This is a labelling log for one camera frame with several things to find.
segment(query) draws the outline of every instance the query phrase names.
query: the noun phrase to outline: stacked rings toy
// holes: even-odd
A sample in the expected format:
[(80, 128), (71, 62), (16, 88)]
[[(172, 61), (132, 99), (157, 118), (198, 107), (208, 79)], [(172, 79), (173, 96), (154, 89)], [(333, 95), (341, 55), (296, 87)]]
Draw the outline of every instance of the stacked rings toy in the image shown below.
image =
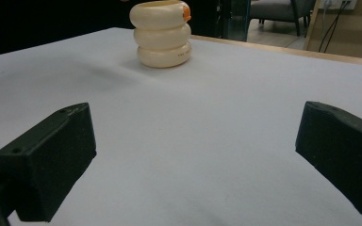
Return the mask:
[(190, 57), (189, 6), (165, 0), (137, 4), (130, 11), (140, 62), (148, 67), (168, 68)]

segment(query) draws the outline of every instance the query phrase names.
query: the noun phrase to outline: white table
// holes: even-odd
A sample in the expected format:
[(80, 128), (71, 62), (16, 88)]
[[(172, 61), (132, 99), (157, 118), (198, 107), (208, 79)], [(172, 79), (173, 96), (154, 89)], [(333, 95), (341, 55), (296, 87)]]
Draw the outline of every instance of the white table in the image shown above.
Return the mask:
[(90, 103), (98, 155), (50, 225), (362, 225), (294, 146), (305, 101), (362, 118), (362, 65), (190, 42), (161, 70), (116, 28), (0, 56), (0, 148)]

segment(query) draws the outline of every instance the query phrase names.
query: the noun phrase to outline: chair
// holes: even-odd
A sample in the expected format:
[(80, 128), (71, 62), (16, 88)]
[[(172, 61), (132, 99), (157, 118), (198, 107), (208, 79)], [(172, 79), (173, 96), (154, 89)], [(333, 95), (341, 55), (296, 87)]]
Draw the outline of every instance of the chair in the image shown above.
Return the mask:
[(296, 25), (296, 33), (301, 35), (299, 19), (304, 18), (304, 27), (310, 24), (310, 10), (313, 9), (316, 0), (252, 0), (248, 23), (252, 19), (258, 19), (264, 24), (265, 20), (291, 22)]

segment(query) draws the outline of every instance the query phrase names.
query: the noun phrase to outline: chair leg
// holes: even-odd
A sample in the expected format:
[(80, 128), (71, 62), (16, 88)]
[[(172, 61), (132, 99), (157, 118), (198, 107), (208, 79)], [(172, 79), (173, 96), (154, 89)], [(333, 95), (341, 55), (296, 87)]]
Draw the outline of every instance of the chair leg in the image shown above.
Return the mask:
[(304, 28), (307, 27), (307, 16), (304, 16)]
[(299, 37), (299, 36), (301, 36), (301, 29), (299, 27), (299, 21), (298, 20), (295, 21), (295, 25), (296, 25), (296, 33), (297, 33), (297, 35)]

